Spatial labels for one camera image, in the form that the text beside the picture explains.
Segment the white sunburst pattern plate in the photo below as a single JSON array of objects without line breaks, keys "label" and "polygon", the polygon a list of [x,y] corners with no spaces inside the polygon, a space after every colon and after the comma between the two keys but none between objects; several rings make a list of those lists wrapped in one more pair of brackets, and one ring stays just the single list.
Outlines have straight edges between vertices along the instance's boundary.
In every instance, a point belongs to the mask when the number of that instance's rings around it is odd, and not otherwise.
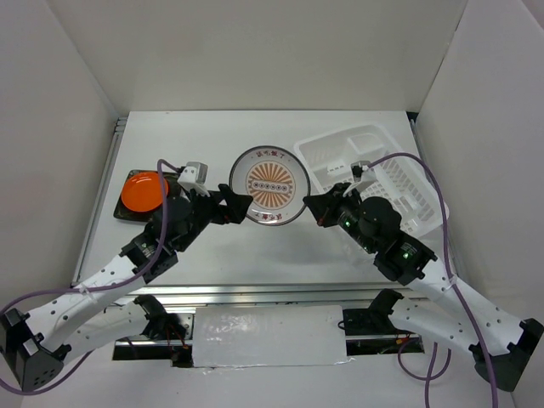
[{"label": "white sunburst pattern plate", "polygon": [[303,164],[290,151],[273,145],[244,151],[230,169],[229,187],[252,197],[246,217],[263,226],[293,222],[306,208],[303,198],[311,193]]}]

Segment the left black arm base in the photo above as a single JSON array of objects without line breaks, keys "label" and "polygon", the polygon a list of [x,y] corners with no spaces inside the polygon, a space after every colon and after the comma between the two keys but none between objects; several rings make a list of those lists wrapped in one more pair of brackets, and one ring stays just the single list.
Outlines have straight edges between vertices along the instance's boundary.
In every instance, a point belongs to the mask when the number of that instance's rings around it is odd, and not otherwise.
[{"label": "left black arm base", "polygon": [[140,295],[134,302],[143,309],[147,319],[141,336],[163,343],[161,348],[174,366],[193,366],[192,347],[186,342],[190,323],[183,322],[178,314],[168,313],[152,295]]}]

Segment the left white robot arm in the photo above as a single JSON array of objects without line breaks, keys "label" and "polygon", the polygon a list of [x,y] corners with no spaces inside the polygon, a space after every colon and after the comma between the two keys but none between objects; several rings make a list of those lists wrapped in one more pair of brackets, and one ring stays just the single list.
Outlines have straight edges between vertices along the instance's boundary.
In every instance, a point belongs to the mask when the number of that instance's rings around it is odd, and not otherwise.
[{"label": "left white robot arm", "polygon": [[171,269],[209,224],[240,224],[252,204],[228,185],[203,195],[185,190],[167,199],[144,230],[99,272],[49,303],[28,312],[11,308],[1,315],[1,354],[20,392],[35,394],[66,364],[104,344],[131,336],[180,337],[185,329],[152,295],[136,291]]}]

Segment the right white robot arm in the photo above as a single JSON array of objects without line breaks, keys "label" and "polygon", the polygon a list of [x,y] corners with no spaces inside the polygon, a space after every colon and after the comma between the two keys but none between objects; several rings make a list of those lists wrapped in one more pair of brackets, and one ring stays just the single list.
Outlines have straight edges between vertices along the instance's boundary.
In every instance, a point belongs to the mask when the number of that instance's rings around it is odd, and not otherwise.
[{"label": "right white robot arm", "polygon": [[369,308],[376,331],[416,332],[469,354],[485,381],[502,391],[515,390],[541,340],[542,323],[509,314],[449,275],[442,259],[400,228],[401,216],[387,199],[361,199],[343,183],[325,194],[306,196],[303,202],[320,227],[340,227],[371,254],[388,280],[421,293],[447,313],[442,317],[395,290],[384,289]]}]

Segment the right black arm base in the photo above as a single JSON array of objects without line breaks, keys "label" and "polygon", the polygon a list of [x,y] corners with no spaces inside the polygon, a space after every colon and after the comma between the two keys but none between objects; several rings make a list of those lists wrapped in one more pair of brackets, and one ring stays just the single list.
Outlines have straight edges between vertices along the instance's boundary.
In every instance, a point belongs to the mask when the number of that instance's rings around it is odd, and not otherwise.
[{"label": "right black arm base", "polygon": [[388,311],[401,296],[390,289],[381,291],[367,308],[343,309],[337,327],[344,332],[348,356],[422,353],[422,339],[393,326]]}]

